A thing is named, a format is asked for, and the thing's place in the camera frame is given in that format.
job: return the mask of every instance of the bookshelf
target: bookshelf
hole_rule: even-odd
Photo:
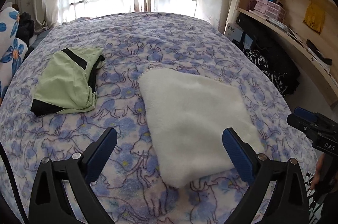
[[[309,52],[290,38],[278,27],[267,22],[265,19],[248,12],[251,0],[237,0],[236,7],[238,12],[242,12],[257,21],[265,24],[274,32],[278,42],[289,54],[289,56],[302,68],[318,87],[327,103],[334,107],[338,104],[338,87],[334,84],[331,77],[325,72],[324,68],[309,54]],[[283,8],[286,10],[285,24],[294,30],[304,41],[310,39],[325,57],[333,60],[330,74],[338,81],[338,7],[332,0],[281,0]],[[322,33],[319,35],[308,28],[304,23],[305,12],[313,2],[326,12],[326,18]],[[229,22],[234,22],[238,16],[234,12]]]

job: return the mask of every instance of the yellow cloth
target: yellow cloth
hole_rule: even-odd
[[[325,11],[322,10],[318,5],[310,3],[305,13],[303,23],[316,31],[318,34],[322,33],[325,22]]]

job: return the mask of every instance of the cable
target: cable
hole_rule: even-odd
[[[10,183],[11,183],[11,187],[12,187],[12,190],[13,190],[16,205],[18,206],[18,209],[19,209],[19,212],[20,212],[21,217],[23,219],[23,222],[25,224],[28,224],[28,218],[27,218],[27,215],[25,213],[25,210],[24,210],[22,202],[21,202],[18,187],[16,185],[14,174],[13,174],[13,171],[12,171],[12,168],[11,168],[11,165],[10,165],[10,161],[8,160],[8,157],[7,157],[5,150],[4,150],[1,143],[0,143],[0,156],[1,156],[2,161],[4,162],[6,171],[8,173],[8,177],[10,178]]]

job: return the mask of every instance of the person's hand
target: person's hand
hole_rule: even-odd
[[[315,172],[315,175],[314,175],[313,180],[311,182],[311,187],[310,187],[311,190],[313,190],[316,187],[316,185],[318,184],[318,182],[320,180],[320,172],[322,170],[324,157],[325,157],[325,153],[323,153],[318,159],[318,162],[317,162],[317,165],[316,165],[316,172]],[[332,189],[331,192],[334,192],[336,190],[338,190],[338,183],[336,183],[335,187]]]

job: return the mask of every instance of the black and white patterned cloth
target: black and white patterned cloth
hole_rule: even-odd
[[[287,85],[282,82],[282,77],[284,75],[271,71],[271,69],[269,69],[268,61],[258,50],[245,49],[244,54],[269,78],[273,85],[278,89],[279,93],[284,97],[286,94],[285,91],[288,88]]]
[[[307,173],[304,178],[305,187],[307,189],[307,195],[309,198],[309,209],[310,209],[310,224],[315,224],[320,219],[320,213],[322,212],[323,204],[318,205],[313,201],[314,190],[310,190],[311,182],[313,180],[313,173]]]

